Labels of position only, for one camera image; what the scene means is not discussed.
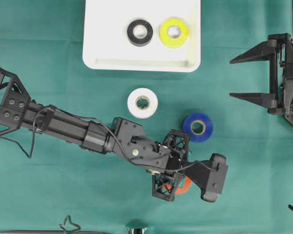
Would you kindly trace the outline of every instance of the black clip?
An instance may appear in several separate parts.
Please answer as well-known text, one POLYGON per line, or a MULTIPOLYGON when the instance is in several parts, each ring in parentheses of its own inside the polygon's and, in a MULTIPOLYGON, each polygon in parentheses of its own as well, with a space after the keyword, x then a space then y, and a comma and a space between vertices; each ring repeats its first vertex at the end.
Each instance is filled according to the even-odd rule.
POLYGON ((47 108, 46 115, 44 117, 39 117, 39 121, 37 121, 39 123, 39 126, 37 128, 37 132, 42 133, 48 129, 50 122, 54 116, 55 111, 56 111, 56 107, 53 105, 50 105, 47 108))

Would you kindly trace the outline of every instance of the tape roll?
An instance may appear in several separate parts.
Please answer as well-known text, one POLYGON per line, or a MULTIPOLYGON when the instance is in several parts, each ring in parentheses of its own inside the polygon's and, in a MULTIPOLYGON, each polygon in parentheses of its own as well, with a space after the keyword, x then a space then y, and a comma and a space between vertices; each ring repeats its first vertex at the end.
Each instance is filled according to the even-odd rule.
POLYGON ((186 118, 183 125, 183 130, 188 133, 191 141, 203 142, 210 138, 213 133, 213 123, 211 119, 202 113, 194 113, 186 118), (202 125, 202 132, 195 133, 193 130, 193 125, 199 123, 202 125))
MULTIPOLYGON (((175 195, 185 194, 191 187, 192 181, 189 177, 186 176, 186 178, 182 182, 183 185, 177 188, 175 195)), ((171 190, 171 185, 168 184, 167 186, 165 186, 165 189, 168 191, 171 190)))
POLYGON ((160 38, 162 43, 169 48, 181 47, 189 37, 189 30, 187 25, 178 18, 171 18, 165 21, 160 29, 160 38), (178 33, 170 35, 170 31, 177 31, 178 33))
POLYGON ((135 46, 146 46, 151 42, 151 39, 153 37, 153 28, 151 24, 143 19, 137 19, 130 23, 130 25, 127 28, 127 35, 129 41, 135 45, 135 46), (142 29, 146 30, 145 35, 142 34, 140 37, 135 36, 135 30, 136 29, 142 29))
POLYGON ((139 88, 131 92, 127 100, 129 112, 136 118, 144 119, 149 118, 157 110, 158 99, 151 90, 146 88, 139 88), (145 107, 141 107, 138 104, 138 101, 147 101, 145 107))

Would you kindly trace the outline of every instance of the black tape roll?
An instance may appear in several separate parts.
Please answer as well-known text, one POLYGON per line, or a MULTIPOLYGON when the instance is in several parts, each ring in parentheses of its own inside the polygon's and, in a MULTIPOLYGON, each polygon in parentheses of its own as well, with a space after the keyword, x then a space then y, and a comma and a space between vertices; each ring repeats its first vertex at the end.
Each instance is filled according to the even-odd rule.
POLYGON ((153 28, 149 22, 147 22, 143 19, 137 19, 137 20, 131 22, 130 25, 128 26, 127 35, 128 35, 129 41, 133 45, 139 46, 139 47, 145 46, 150 43, 150 41, 153 37, 153 28), (137 38, 133 34, 133 29, 138 25, 144 26, 147 30, 147 34, 144 38, 137 38))

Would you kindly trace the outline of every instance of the green cloth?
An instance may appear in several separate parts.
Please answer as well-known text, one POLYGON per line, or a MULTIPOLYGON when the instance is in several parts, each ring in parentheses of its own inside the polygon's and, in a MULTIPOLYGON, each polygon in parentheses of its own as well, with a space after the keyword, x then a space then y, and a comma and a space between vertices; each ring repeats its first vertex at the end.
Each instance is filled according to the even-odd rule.
MULTIPOLYGON (((227 157, 223 194, 206 203, 192 185, 168 203, 151 196, 144 169, 114 154, 38 135, 29 160, 0 139, 0 230, 59 230, 69 214, 84 231, 116 234, 125 234, 128 225, 147 226, 150 234, 293 234, 287 208, 293 204, 293 128, 281 116, 229 97, 268 91, 267 62, 229 61, 269 34, 293 34, 292 1, 202 0, 202 63, 189 74, 87 68, 84 6, 84 0, 0 0, 0 66, 16 73, 39 103, 107 124, 125 117, 158 141, 189 114, 207 114, 213 135, 191 143, 191 157, 227 157), (127 97, 138 87, 158 96, 150 119, 135 119, 127 109, 127 97)), ((27 130, 9 136, 29 149, 27 130)))

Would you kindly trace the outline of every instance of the blue tape roll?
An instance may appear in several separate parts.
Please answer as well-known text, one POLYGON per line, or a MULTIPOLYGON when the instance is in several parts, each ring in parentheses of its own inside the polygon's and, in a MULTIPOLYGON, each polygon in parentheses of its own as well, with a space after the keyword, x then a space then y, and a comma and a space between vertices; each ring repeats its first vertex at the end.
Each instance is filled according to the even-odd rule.
POLYGON ((184 132, 188 133, 191 141, 194 142, 204 142, 208 140, 213 133, 213 123, 211 119, 202 113, 194 113, 186 118, 184 121, 184 132), (194 123, 200 123, 203 126, 203 131, 200 134, 196 134, 192 130, 192 125, 194 123))

